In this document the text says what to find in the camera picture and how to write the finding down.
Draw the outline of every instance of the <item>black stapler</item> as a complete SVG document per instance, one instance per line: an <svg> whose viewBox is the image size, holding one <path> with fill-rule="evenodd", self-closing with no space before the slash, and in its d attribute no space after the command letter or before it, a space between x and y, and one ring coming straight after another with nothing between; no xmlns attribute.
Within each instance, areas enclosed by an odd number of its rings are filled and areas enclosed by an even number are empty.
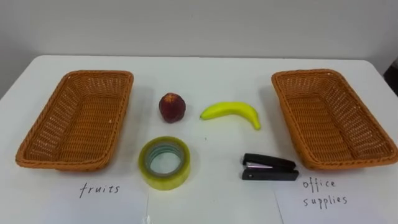
<svg viewBox="0 0 398 224"><path fill-rule="evenodd" d="M243 165L246 166L242 174L243 180L294 181L299 176L295 162L272 156L246 153Z"/></svg>

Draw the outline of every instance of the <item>table surface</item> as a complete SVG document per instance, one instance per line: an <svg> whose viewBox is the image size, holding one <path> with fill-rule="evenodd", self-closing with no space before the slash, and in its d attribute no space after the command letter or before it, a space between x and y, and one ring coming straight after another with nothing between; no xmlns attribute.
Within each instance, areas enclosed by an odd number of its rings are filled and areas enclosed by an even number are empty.
<svg viewBox="0 0 398 224"><path fill-rule="evenodd" d="M381 126L396 142L398 98L376 69L362 60L259 58L170 58L41 56L36 58L0 101L0 222L39 223L46 211L40 200L55 183L67 179L139 178L136 161L142 146L158 136L183 139L192 153L188 180L169 192L149 189L147 214L153 223L282 223L270 182L242 181L245 152L298 161L271 75L281 70L331 68L342 73ZM112 163L92 174L32 170L14 162L25 138L60 79L72 70L127 70L135 80L129 108ZM187 104L184 119L166 124L158 102L167 92ZM237 116L201 121L204 108L219 101L253 105L262 124L255 131ZM397 165L339 172L360 175L377 198L374 207L388 223L398 223Z"/></svg>

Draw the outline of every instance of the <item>yellow banana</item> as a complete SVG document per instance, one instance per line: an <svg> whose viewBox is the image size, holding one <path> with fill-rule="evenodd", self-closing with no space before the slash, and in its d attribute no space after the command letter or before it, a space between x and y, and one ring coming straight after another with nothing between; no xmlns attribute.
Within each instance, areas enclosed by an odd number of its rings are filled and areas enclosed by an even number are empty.
<svg viewBox="0 0 398 224"><path fill-rule="evenodd" d="M260 130L261 124L257 111L247 103L243 102L221 102L207 107L200 115L201 119L213 119L229 114L236 114L246 118L254 129Z"/></svg>

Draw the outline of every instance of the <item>wicker basket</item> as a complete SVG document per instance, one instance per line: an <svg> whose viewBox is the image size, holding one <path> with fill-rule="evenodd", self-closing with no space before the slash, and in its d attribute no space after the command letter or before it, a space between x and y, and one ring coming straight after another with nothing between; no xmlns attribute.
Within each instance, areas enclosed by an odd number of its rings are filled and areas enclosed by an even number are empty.
<svg viewBox="0 0 398 224"><path fill-rule="evenodd" d="M81 70L65 75L16 155L30 168L92 171L113 155L134 77Z"/></svg>
<svg viewBox="0 0 398 224"><path fill-rule="evenodd" d="M398 161L394 142L338 72L278 72L272 84L305 167L352 169Z"/></svg>

